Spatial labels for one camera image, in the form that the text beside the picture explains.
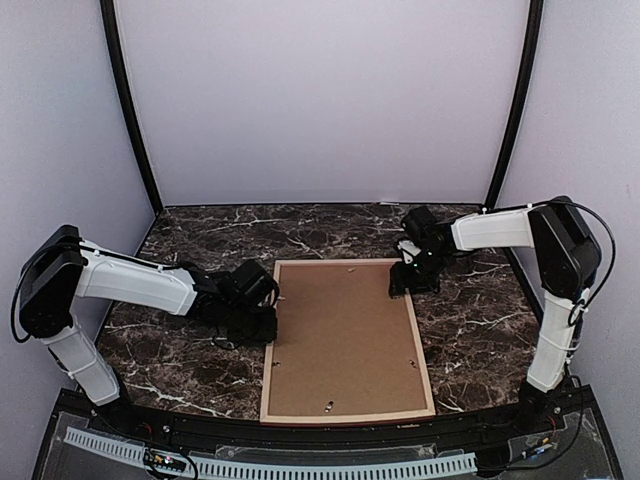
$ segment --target black metal pole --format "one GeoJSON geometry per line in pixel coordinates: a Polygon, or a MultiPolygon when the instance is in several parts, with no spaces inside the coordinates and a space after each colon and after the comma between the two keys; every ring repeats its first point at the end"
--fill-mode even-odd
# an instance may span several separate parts
{"type": "Polygon", "coordinates": [[[120,106],[124,121],[129,132],[129,139],[133,147],[133,153],[138,163],[138,169],[147,190],[147,196],[153,207],[153,211],[158,215],[162,212],[164,206],[160,198],[158,186],[153,178],[151,164],[147,151],[144,148],[142,134],[140,133],[140,125],[138,117],[133,106],[133,98],[131,89],[129,88],[129,80],[127,79],[127,71],[124,66],[124,57],[122,55],[122,46],[120,45],[120,36],[118,35],[118,24],[116,22],[116,11],[113,0],[100,0],[102,9],[102,22],[104,24],[104,33],[107,38],[107,47],[109,49],[109,57],[111,58],[111,68],[113,70],[113,78],[116,82],[118,96],[120,97],[120,106]]]}
{"type": "Polygon", "coordinates": [[[484,201],[484,206],[489,209],[496,206],[502,184],[507,175],[507,169],[509,168],[513,146],[516,143],[518,128],[520,127],[520,120],[522,119],[522,112],[527,99],[527,91],[529,90],[533,60],[536,56],[543,4],[544,0],[531,0],[529,5],[529,19],[527,20],[527,30],[524,37],[522,57],[520,59],[520,70],[518,71],[518,79],[516,80],[511,111],[509,112],[509,119],[507,120],[507,127],[504,131],[504,138],[502,139],[502,146],[498,154],[498,161],[496,162],[496,168],[493,172],[489,192],[484,201]]]}

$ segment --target white plastic casing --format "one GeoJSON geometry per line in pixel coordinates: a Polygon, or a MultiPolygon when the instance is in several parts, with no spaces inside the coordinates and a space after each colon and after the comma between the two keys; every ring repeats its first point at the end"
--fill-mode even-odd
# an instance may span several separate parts
{"type": "Polygon", "coordinates": [[[113,369],[80,329],[75,318],[72,327],[65,327],[58,335],[41,340],[67,369],[67,375],[80,384],[93,404],[105,405],[120,396],[113,369]]]}
{"type": "MultiPolygon", "coordinates": [[[[586,302],[588,297],[589,289],[585,289],[581,299],[586,302]]],[[[547,291],[544,299],[544,317],[536,353],[527,372],[527,382],[542,392],[548,392],[562,380],[575,326],[569,326],[569,316],[574,307],[571,300],[556,297],[547,291]]],[[[575,309],[571,323],[579,312],[579,309],[575,309]]]]}
{"type": "Polygon", "coordinates": [[[97,252],[82,251],[88,261],[76,289],[79,297],[98,297],[158,308],[185,315],[196,298],[193,278],[184,269],[163,270],[102,255],[99,246],[82,242],[97,252]]]}
{"type": "Polygon", "coordinates": [[[471,214],[459,218],[451,226],[458,250],[491,247],[530,247],[533,236],[528,213],[524,208],[507,212],[471,214]]]}

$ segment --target wooden frame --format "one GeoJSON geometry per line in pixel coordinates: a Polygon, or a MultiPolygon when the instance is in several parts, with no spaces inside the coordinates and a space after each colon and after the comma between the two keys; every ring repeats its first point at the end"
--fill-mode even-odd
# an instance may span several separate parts
{"type": "MultiPolygon", "coordinates": [[[[296,266],[312,266],[312,265],[393,265],[396,259],[340,259],[340,260],[278,260],[275,263],[273,277],[276,281],[280,280],[280,271],[283,266],[296,265],[296,266]]],[[[390,422],[396,420],[415,420],[433,417],[436,414],[435,404],[433,402],[433,395],[431,392],[431,383],[429,381],[429,373],[427,370],[427,363],[424,357],[424,351],[422,349],[422,343],[420,340],[420,332],[418,330],[418,324],[413,309],[413,302],[411,301],[411,295],[404,295],[407,313],[409,316],[409,322],[411,326],[411,333],[416,350],[417,366],[420,370],[420,378],[422,381],[422,390],[424,392],[424,400],[427,408],[420,410],[392,412],[392,413],[380,413],[380,414],[364,414],[364,415],[335,415],[331,417],[322,416],[283,416],[283,415],[269,415],[269,399],[271,393],[271,377],[273,368],[273,354],[274,344],[268,344],[265,354],[265,367],[262,386],[262,398],[260,404],[260,422],[265,424],[286,424],[286,425],[327,425],[327,424],[357,424],[357,423],[380,423],[390,422]]]]}

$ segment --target black base panel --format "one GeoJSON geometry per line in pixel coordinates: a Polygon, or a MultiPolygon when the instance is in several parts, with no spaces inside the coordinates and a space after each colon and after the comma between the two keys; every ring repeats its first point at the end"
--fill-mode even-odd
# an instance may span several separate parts
{"type": "MultiPolygon", "coordinates": [[[[589,385],[580,389],[566,386],[556,398],[553,407],[560,414],[552,417],[558,428],[564,428],[563,415],[576,412],[584,396],[584,407],[591,408],[603,438],[615,478],[622,478],[620,465],[611,438],[602,418],[597,401],[589,385]]],[[[146,407],[135,407],[154,432],[153,441],[174,448],[215,453],[220,447],[257,447],[281,450],[353,450],[380,449],[413,445],[435,445],[436,452],[462,449],[483,456],[502,455],[511,438],[522,435],[511,426],[500,425],[513,418],[517,405],[506,405],[476,412],[441,415],[427,421],[390,423],[358,427],[274,427],[259,422],[228,420],[198,415],[172,413],[146,407]]],[[[89,427],[107,433],[116,433],[99,417],[93,417],[92,407],[81,393],[62,389],[52,413],[47,433],[38,456],[33,479],[42,469],[43,458],[49,446],[59,412],[68,412],[90,419],[89,427]]],[[[546,415],[532,432],[549,430],[546,415]]]]}

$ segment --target black joint housing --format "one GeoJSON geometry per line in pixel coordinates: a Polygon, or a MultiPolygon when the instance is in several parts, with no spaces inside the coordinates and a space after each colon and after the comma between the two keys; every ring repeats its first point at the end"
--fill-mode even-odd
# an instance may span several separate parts
{"type": "Polygon", "coordinates": [[[560,298],[578,301],[595,281],[600,246],[578,209],[566,196],[529,212],[542,287],[560,298]]]}
{"type": "MultiPolygon", "coordinates": [[[[77,227],[63,225],[41,247],[80,244],[77,227]]],[[[23,268],[29,267],[30,261],[23,268]]],[[[80,250],[53,249],[36,260],[25,274],[20,290],[20,325],[35,338],[57,335],[73,325],[71,303],[84,268],[80,250]]]]}
{"type": "Polygon", "coordinates": [[[410,210],[400,224],[421,250],[435,255],[450,255],[457,251],[451,233],[452,222],[439,222],[426,205],[410,210]]]}
{"type": "Polygon", "coordinates": [[[276,339],[275,309],[262,304],[269,295],[278,295],[278,283],[258,262],[247,260],[233,272],[187,269],[198,292],[188,318],[226,328],[232,343],[259,345],[276,339]]]}

